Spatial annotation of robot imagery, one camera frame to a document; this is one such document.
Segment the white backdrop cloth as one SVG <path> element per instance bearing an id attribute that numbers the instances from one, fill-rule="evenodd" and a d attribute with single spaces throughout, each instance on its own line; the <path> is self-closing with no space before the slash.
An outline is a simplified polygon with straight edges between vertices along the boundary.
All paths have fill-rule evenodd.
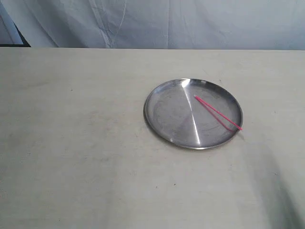
<path id="1" fill-rule="evenodd" d="M 32 47 L 305 47 L 302 0 L 4 0 Z"/>

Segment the dark frame at backdrop edge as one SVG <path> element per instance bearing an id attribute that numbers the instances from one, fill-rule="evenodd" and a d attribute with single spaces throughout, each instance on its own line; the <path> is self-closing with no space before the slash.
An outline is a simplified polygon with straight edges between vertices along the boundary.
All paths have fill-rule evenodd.
<path id="1" fill-rule="evenodd" d="M 18 32 L 18 36 L 19 36 L 20 41 L 17 41 L 17 42 L 12 43 L 12 44 L 1 43 L 0 46 L 1 47 L 28 47 L 28 48 L 31 47 L 29 45 L 29 43 L 26 41 L 26 39 L 24 38 L 24 36 L 22 35 L 22 33 L 20 32 L 20 30 L 18 29 L 18 27 L 16 26 L 16 24 L 14 26 L 16 28 L 16 31 Z"/>

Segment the pink plastic straw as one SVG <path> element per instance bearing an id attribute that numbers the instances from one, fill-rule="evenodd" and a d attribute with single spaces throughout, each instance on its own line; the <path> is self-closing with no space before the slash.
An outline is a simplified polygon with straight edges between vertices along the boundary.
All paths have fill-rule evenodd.
<path id="1" fill-rule="evenodd" d="M 242 130 L 242 128 L 237 125 L 235 122 L 233 122 L 232 120 L 230 120 L 228 117 L 226 117 L 224 114 L 222 114 L 220 111 L 216 110 L 214 107 L 212 107 L 209 103 L 207 103 L 206 101 L 204 101 L 202 98 L 194 95 L 195 99 L 197 101 L 199 101 L 201 104 L 203 104 L 204 106 L 208 107 L 209 109 L 212 109 L 214 112 L 216 112 L 218 115 L 220 115 L 222 118 L 224 118 L 226 121 L 228 121 L 229 123 L 233 124 L 238 130 Z"/>

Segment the round stainless steel plate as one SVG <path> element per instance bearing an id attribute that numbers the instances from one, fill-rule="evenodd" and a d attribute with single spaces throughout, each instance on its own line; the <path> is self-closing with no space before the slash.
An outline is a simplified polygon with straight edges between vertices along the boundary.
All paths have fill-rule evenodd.
<path id="1" fill-rule="evenodd" d="M 242 126 L 243 112 L 231 93 L 212 82 L 190 78 L 170 80 L 152 90 L 143 107 L 147 125 L 159 137 L 184 148 L 209 149 L 230 141 L 240 130 L 194 95 Z"/>

